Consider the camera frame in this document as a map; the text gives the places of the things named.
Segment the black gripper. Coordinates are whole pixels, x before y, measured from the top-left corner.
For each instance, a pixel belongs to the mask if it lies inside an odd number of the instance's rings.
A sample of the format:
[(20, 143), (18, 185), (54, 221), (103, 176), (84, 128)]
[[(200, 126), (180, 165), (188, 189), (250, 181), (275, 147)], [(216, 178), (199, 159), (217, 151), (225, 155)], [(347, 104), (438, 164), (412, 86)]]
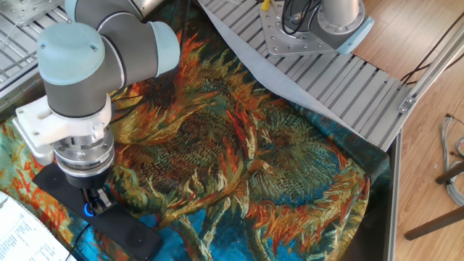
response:
[(84, 214), (87, 216), (97, 216), (113, 206), (113, 202), (108, 197), (102, 186), (106, 182), (111, 167), (103, 165), (87, 169), (67, 168), (67, 181), (72, 186), (83, 189), (85, 200)]

